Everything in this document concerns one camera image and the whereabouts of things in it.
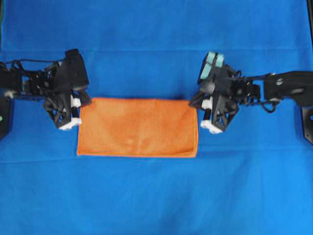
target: metal bracket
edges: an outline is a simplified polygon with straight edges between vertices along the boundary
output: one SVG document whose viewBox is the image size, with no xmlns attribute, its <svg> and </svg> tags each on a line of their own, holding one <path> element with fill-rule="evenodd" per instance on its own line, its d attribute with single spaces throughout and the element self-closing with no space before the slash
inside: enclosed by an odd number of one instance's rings
<svg viewBox="0 0 313 235">
<path fill-rule="evenodd" d="M 304 137 L 313 144 L 313 109 L 302 108 L 302 126 Z"/>
</svg>

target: orange towel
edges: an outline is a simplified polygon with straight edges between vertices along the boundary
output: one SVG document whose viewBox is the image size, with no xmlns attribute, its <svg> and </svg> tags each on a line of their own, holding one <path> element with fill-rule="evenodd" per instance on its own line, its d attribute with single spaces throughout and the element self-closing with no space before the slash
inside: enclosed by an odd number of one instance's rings
<svg viewBox="0 0 313 235">
<path fill-rule="evenodd" d="M 197 111 L 186 100 L 94 98 L 80 112 L 78 155 L 196 156 Z"/>
</svg>

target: screw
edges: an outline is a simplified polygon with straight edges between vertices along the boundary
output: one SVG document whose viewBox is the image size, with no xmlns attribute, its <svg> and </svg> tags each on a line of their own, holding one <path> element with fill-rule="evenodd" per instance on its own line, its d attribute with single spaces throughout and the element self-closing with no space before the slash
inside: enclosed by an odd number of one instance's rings
<svg viewBox="0 0 313 235">
<path fill-rule="evenodd" d="M 283 82 L 283 79 L 279 78 L 277 81 L 276 81 L 276 85 L 277 86 L 280 86 L 282 85 L 284 82 Z"/>
</svg>

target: wire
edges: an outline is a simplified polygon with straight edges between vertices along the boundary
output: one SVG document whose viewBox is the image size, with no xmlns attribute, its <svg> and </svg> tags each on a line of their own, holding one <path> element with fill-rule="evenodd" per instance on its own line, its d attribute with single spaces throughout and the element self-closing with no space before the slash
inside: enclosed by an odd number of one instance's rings
<svg viewBox="0 0 313 235">
<path fill-rule="evenodd" d="M 54 63 L 54 62 L 59 62 L 59 61 L 63 61 L 63 60 L 32 60 L 32 59 L 20 59 L 20 60 L 12 60 L 12 61 L 8 61 L 8 62 L 4 62 L 6 65 L 7 64 L 11 64 L 17 61 L 28 61 L 28 62 L 40 62 L 40 63 Z"/>
</svg>

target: blue tablecloth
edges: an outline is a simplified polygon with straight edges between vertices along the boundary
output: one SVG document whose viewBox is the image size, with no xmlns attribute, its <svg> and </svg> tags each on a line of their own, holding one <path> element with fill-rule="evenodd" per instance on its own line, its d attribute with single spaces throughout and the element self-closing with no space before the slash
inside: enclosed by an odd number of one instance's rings
<svg viewBox="0 0 313 235">
<path fill-rule="evenodd" d="M 71 48 L 93 97 L 190 99 L 209 50 L 244 75 L 313 65 L 304 0 L 5 1 L 1 60 Z M 77 133 L 16 102 L 0 142 L 0 234 L 313 233 L 313 148 L 292 100 L 271 115 L 241 107 L 217 136 L 200 129 L 195 159 L 78 157 Z"/>
</svg>

